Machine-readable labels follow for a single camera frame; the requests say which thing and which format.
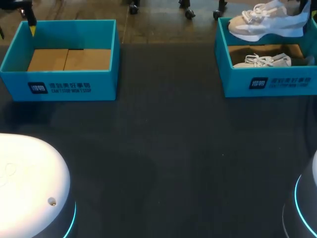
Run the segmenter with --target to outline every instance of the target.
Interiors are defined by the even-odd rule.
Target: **shoe sole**
[[[279,35],[282,37],[302,37],[304,35],[303,28],[295,28],[295,29],[269,29],[269,31],[259,34],[259,35],[252,35],[252,36],[247,36],[247,35],[240,35],[233,33],[229,31],[232,35],[234,35],[237,38],[240,38],[244,41],[249,41],[249,42],[256,42],[259,39],[261,39],[263,36],[267,34],[275,34]]]

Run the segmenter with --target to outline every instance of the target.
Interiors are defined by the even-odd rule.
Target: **shoelace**
[[[263,67],[265,65],[273,66],[274,60],[270,56],[259,57],[258,55],[247,55],[245,63],[253,63],[254,67]]]
[[[253,10],[242,11],[243,19],[250,23],[253,19],[264,18],[266,16],[270,16],[270,14],[276,11],[277,8],[273,8],[271,10],[263,9],[264,3],[259,3],[254,6]]]

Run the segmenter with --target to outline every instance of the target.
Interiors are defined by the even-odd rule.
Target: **teal box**
[[[27,72],[35,49],[111,49],[109,70]],[[14,101],[115,100],[120,43],[115,20],[38,21],[19,25],[0,68]]]
[[[230,18],[219,18],[214,52],[226,97],[317,95],[317,66],[233,68],[228,46],[298,44],[303,56],[317,60],[317,25],[311,20],[303,37],[266,35],[247,42],[231,35]]]

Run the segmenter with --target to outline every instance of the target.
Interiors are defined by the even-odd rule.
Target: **caster wheel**
[[[25,17],[25,12],[24,12],[24,10],[23,10],[23,9],[19,9],[19,12],[20,12],[22,18],[25,19],[26,17]]]
[[[187,19],[191,20],[193,17],[195,17],[196,15],[194,14],[193,10],[187,9],[185,11],[185,16]]]
[[[214,11],[212,15],[213,15],[213,18],[215,19],[215,21],[218,21],[218,18],[222,17],[222,12],[221,11]]]
[[[129,9],[130,9],[130,14],[131,15],[138,14],[139,8],[136,5],[131,4],[129,6]]]

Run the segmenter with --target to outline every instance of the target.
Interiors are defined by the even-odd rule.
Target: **white robot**
[[[46,142],[0,133],[0,238],[71,238],[76,203],[62,156]]]
[[[287,238],[317,238],[317,152],[283,208]]]

